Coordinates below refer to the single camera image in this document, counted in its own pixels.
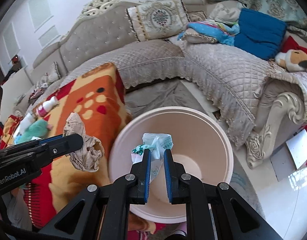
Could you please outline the colourful blue striped cloth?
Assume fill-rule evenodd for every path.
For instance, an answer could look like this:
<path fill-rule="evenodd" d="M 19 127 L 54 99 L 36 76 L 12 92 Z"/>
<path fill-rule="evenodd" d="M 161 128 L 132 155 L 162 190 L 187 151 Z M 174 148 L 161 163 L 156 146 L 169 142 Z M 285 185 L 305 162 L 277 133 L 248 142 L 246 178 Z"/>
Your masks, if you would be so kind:
<path fill-rule="evenodd" d="M 234 45 L 234 38 L 240 33 L 240 26 L 234 23 L 231 27 L 213 20 L 190 22 L 177 39 L 190 43 L 220 43 Z"/>

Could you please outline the teal plush toy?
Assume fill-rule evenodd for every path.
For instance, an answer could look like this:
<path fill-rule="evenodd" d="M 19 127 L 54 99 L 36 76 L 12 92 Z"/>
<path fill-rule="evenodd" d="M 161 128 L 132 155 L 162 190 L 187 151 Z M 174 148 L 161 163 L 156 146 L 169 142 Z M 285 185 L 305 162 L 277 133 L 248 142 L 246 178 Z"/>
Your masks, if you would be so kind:
<path fill-rule="evenodd" d="M 14 144 L 17 145 L 30 141 L 33 137 L 45 138 L 52 129 L 53 125 L 49 124 L 44 119 L 37 120 L 31 124 L 22 135 L 16 137 Z"/>

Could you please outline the pile of clothes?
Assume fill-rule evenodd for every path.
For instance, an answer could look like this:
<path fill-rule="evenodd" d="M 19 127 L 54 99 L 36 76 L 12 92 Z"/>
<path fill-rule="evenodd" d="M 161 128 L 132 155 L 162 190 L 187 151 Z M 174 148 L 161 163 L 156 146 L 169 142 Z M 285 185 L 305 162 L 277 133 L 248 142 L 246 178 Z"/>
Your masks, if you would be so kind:
<path fill-rule="evenodd" d="M 50 74 L 45 73 L 34 85 L 34 88 L 28 91 L 26 94 L 21 95 L 15 102 L 15 105 L 19 105 L 22 101 L 25 102 L 25 98 L 27 98 L 27 102 L 29 105 L 32 105 L 49 87 L 50 85 Z"/>

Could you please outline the brown paper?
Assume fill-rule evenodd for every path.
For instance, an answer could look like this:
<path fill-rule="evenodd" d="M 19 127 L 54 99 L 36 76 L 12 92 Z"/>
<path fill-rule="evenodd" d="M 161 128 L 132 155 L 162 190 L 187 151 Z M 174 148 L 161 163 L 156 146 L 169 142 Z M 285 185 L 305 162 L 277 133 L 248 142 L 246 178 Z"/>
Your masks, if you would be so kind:
<path fill-rule="evenodd" d="M 86 135 L 83 121 L 77 113 L 70 113 L 63 128 L 63 136 L 78 134 L 82 137 L 81 149 L 69 153 L 69 160 L 72 165 L 80 171 L 96 172 L 99 169 L 99 162 L 105 154 L 101 140 L 94 136 Z"/>

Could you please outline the white thermos bottle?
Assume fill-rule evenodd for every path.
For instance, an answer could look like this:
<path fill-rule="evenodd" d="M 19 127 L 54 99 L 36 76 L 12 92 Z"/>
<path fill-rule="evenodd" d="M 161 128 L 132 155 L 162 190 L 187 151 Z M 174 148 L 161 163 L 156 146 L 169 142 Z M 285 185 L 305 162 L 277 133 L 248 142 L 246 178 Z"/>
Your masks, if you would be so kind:
<path fill-rule="evenodd" d="M 21 120 L 19 126 L 16 128 L 13 134 L 13 138 L 15 139 L 18 135 L 22 135 L 35 121 L 36 115 L 33 113 L 27 113 L 26 116 Z"/>

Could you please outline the pink plastic trash bin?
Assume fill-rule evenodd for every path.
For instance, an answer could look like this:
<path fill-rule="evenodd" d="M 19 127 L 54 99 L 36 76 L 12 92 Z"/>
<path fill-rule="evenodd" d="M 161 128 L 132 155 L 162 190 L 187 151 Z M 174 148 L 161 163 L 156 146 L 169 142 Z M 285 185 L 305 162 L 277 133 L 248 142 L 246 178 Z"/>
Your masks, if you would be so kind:
<path fill-rule="evenodd" d="M 162 107 L 134 118 L 117 136 L 109 155 L 109 178 L 114 182 L 130 172 L 132 150 L 142 144 L 144 133 L 170 134 L 172 155 L 185 171 L 203 183 L 230 183 L 233 152 L 224 130 L 206 114 L 187 107 Z M 186 221 L 185 205 L 169 203 L 164 167 L 150 183 L 148 202 L 131 205 L 130 211 L 140 218 L 163 224 Z"/>

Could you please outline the small pink label bottle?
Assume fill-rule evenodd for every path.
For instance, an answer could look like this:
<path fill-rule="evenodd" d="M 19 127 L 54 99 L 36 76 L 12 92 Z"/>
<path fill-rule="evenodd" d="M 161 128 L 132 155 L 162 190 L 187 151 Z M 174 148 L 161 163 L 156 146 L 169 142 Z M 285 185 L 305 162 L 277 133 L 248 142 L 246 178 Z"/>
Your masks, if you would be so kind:
<path fill-rule="evenodd" d="M 36 108 L 36 114 L 40 117 L 46 116 L 56 105 L 58 104 L 58 99 L 56 96 L 52 96 L 49 100 L 43 102 Z"/>

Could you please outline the beige tufted sofa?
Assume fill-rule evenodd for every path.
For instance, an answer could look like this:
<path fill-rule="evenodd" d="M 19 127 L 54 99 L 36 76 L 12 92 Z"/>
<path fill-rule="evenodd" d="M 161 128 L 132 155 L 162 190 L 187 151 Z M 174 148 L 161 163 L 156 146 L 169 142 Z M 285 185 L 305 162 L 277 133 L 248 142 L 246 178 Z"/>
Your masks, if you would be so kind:
<path fill-rule="evenodd" d="M 125 0 L 92 0 L 63 40 L 45 48 L 25 69 L 31 82 L 53 67 L 70 82 L 114 63 L 126 88 L 180 77 L 198 85 L 228 123 L 228 137 L 246 145 L 250 168 L 260 165 L 307 122 L 307 73 L 288 73 L 272 61 L 222 44 L 192 44 L 175 37 L 139 42 Z"/>

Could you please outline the blue cushion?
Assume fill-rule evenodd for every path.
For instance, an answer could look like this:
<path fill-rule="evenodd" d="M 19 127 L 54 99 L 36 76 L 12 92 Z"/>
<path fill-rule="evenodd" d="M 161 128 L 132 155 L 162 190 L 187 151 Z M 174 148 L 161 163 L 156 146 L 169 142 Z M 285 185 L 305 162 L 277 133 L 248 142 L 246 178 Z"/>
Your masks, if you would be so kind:
<path fill-rule="evenodd" d="M 275 17 L 251 9 L 241 9 L 240 32 L 234 46 L 260 59 L 273 59 L 280 52 L 287 24 Z"/>

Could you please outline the embroidered beige cushion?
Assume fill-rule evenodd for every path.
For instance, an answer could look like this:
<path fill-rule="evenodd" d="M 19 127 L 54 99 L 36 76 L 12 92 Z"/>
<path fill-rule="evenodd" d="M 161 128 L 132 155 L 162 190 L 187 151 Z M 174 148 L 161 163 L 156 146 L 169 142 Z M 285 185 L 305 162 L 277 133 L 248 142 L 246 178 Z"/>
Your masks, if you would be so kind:
<path fill-rule="evenodd" d="M 139 42 L 175 36 L 190 22 L 182 0 L 141 3 L 127 8 L 126 15 Z"/>

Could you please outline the white green plastic wrapper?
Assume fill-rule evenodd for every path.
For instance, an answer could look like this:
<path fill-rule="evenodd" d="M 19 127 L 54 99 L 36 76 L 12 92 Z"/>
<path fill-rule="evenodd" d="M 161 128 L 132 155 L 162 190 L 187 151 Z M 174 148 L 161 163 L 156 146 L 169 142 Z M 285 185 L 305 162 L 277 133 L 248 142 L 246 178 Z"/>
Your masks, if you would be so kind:
<path fill-rule="evenodd" d="M 173 148 L 172 136 L 163 133 L 144 133 L 142 141 L 141 145 L 131 151 L 131 160 L 133 164 L 141 162 L 144 151 L 149 150 L 151 153 L 150 181 L 153 181 L 158 176 L 163 164 L 165 150 Z"/>

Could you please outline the plush toy with red hat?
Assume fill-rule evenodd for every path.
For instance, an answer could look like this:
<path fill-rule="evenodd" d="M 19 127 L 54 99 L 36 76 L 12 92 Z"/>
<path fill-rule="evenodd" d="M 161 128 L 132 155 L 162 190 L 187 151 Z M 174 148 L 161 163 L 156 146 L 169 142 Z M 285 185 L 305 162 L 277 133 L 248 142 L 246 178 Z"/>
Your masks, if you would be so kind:
<path fill-rule="evenodd" d="M 307 48 L 300 46 L 289 36 L 275 56 L 275 63 L 291 73 L 307 72 Z"/>

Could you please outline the orange red patterned blanket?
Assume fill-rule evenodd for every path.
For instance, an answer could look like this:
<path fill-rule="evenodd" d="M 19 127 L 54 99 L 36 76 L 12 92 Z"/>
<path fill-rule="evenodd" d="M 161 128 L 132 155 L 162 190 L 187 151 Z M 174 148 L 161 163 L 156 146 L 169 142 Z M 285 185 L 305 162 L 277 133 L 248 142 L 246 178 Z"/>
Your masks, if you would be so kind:
<path fill-rule="evenodd" d="M 105 146 L 109 135 L 117 134 L 124 116 L 122 97 L 118 95 L 120 78 L 113 63 L 106 63 L 69 83 L 67 95 L 61 99 L 64 106 L 56 119 L 56 137 L 45 144 L 47 154 L 57 161 L 68 160 L 75 172 L 95 176 L 107 171 Z M 0 239 L 9 239 L 12 233 L 18 239 L 93 239 L 97 229 L 86 230 L 87 224 L 99 224 L 102 207 L 107 199 L 100 193 L 98 183 L 87 183 L 75 194 L 71 203 L 50 220 L 40 233 L 15 228 L 0 220 Z"/>

